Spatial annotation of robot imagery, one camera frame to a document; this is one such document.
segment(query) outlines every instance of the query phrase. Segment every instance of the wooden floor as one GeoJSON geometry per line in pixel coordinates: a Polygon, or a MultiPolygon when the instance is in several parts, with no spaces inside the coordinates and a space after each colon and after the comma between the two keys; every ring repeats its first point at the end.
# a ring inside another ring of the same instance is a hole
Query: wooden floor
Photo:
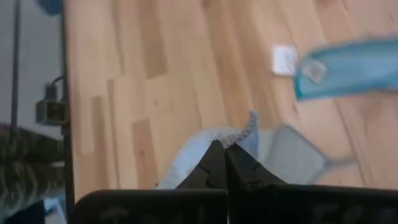
{"type": "Polygon", "coordinates": [[[202,129],[287,123],[332,159],[318,182],[398,189],[398,96],[297,103],[274,44],[398,33],[396,0],[66,0],[75,196],[148,189],[202,129]]]}

